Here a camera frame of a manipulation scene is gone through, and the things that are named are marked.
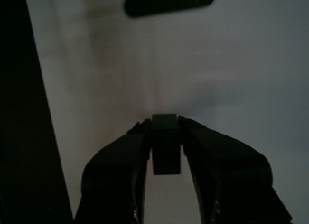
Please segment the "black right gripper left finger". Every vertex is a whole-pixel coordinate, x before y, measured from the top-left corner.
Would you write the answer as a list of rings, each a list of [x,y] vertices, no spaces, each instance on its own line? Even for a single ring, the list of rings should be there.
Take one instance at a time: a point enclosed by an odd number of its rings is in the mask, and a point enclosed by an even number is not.
[[[137,123],[87,163],[74,224],[142,224],[150,127]]]

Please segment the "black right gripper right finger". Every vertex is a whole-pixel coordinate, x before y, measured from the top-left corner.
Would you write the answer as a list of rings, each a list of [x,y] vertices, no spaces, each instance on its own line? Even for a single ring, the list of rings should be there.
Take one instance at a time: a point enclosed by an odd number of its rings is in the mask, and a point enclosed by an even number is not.
[[[265,156],[188,117],[180,131],[202,224],[292,224]]]

